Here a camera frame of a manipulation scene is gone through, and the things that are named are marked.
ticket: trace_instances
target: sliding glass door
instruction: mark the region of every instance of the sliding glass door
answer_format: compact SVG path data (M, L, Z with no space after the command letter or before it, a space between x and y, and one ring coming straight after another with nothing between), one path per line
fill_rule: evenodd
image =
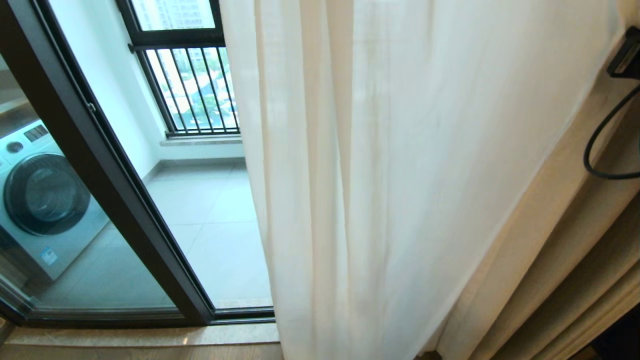
M213 304L272 306L218 1L92 1L76 12L50 3L90 84L113 74L114 90L98 98L127 89L137 105L138 116L108 119L128 154L157 155L153 167L137 161L139 175ZM77 35L91 30L94 41ZM128 142L134 127L146 136Z
M210 324L212 304L42 4L0 3L2 315L26 326Z

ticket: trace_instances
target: window frame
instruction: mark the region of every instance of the window frame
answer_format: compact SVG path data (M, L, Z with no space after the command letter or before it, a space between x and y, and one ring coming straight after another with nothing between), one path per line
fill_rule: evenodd
M136 10L133 6L131 0L115 0L120 10L120 14L122 15L122 19L124 21L125 27L127 28L127 32L129 33L129 37L131 39L131 43L129 44L129 50L132 54L135 54L138 57L138 61L142 68L142 71L147 79L147 83L151 90L154 99L156 100L156 104L158 105L158 109L160 110L160 114L164 120L164 124L166 126L165 136L167 138L175 138L181 136L227 136L227 135L239 135L240 134L240 126L237 119L236 109L233 105L233 98L230 91L228 76L225 74L224 66L222 64L222 57L220 55L220 48L226 47L225 36L222 24L222 18L220 15L220 3L218 0L209 0L209 4L211 7L211 13L213 17L213 21L215 24L215 28L201 28L201 29L166 29L166 30L142 30L140 26L140 22L138 20L138 16L136 15ZM193 116L193 120L196 124L196 129L189 129L187 127L187 122L184 119L182 112L178 112L178 117L180 118L180 123L182 124L182 128L176 123L174 116L170 111L170 104L167 103L165 96L163 94L163 90L159 84L159 80L154 74L154 70L151 65L151 61L149 59L149 55L146 53L148 50L153 50L156 52L156 56L159 60L158 50L169 50L172 53L174 65L177 67L177 63L175 62L175 54L174 51L183 49L189 54L190 49L200 49L204 54L205 48L216 48L216 53L218 55L218 61L220 63L220 68L222 69L222 74L224 77L225 87L228 94L228 99L230 102L230 109L232 112L233 120L235 126L227 126L225 124L225 118L221 113L220 108L220 99L218 95L216 95L214 91L214 96L216 98L216 107L218 109L218 116L220 117L221 128L214 127L213 122L215 121L215 116L211 116L209 112L206 110L205 99L202 97L202 93L200 89L198 92L200 93L200 101L202 102L202 106L205 108L205 115L207 117L207 122L209 126L205 126L203 128L198 125L198 121L195 118L195 114L193 111L193 107L191 103L189 104L189 110L191 112L191 116ZM196 76L196 73L193 69L193 64L191 64L191 71L193 75ZM167 80L167 74L164 74L164 79ZM211 80L211 88L214 89L213 80ZM180 82L182 83L182 87L184 88L184 82L182 77L180 77ZM172 91L172 99L173 103L176 107L178 107L178 103L176 98L174 98L173 90Z
M40 311L0 299L2 314L31 327L208 325L215 308L133 165L126 157L62 35L47 0L0 2L0 51L65 157L176 310Z
M130 0L115 0L129 32L131 52L185 47L226 47L218 0L209 0L215 28L142 30Z

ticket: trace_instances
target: gray floor tile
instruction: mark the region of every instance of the gray floor tile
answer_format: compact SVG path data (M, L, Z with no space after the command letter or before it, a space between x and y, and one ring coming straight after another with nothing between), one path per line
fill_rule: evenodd
M248 178L230 177L205 222L257 221Z
M166 295L119 233L71 294L76 306L94 308L160 306Z
M175 241L178 242L178 245L180 245L180 249L185 254L189 252L189 249L193 245L193 242L196 240L196 236L198 236L201 228L201 224L169 225L169 229L171 229Z
M215 305L217 309L273 306L273 299L271 297L264 297L261 299L218 300Z
M179 165L162 168L153 181L195 180L227 177L234 167L234 163Z
M214 304L271 297L256 222L204 225L187 259Z
M118 234L116 229L103 229L87 248L80 253L76 260L60 275L40 296L41 306L46 307L76 307L76 299L85 295L72 291L78 280L82 279L98 260L102 253L109 247L114 237Z
M160 305L163 307L175 307L173 301L169 299L169 295L165 295L162 297L162 300L160 300Z
M231 173L229 174L229 176L232 176L232 177L248 177L249 176L246 170L246 163L244 162L244 160L238 161L234 165L234 168L231 170Z
M169 225L203 224L226 179L151 181L147 190Z

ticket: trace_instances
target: washing machine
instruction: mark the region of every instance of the washing machine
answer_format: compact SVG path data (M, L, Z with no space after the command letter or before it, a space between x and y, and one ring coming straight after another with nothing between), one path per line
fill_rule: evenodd
M0 138L2 246L55 281L108 223L41 120Z

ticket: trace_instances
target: window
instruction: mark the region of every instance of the window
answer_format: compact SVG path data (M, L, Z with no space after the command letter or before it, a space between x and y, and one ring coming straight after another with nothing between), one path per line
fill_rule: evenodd
M218 1L117 2L167 137L240 133Z

